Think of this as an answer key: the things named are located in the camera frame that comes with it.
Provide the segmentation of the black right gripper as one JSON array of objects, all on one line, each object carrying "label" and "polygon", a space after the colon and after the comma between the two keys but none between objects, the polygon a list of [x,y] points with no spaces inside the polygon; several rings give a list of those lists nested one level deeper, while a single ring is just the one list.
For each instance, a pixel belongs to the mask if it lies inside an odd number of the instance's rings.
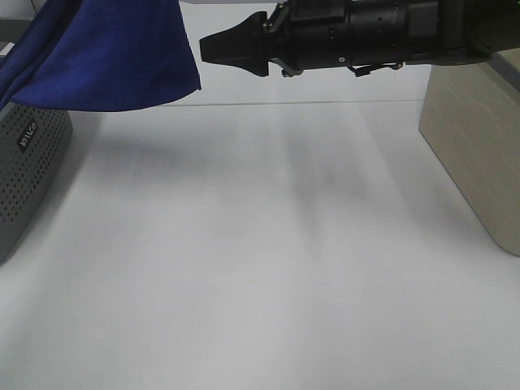
[{"label": "black right gripper", "polygon": [[282,75],[307,70],[347,67],[342,47],[349,17],[348,1],[284,1],[271,16],[253,13],[228,30],[199,41],[204,63],[237,67],[259,77],[269,75],[269,63]]}]

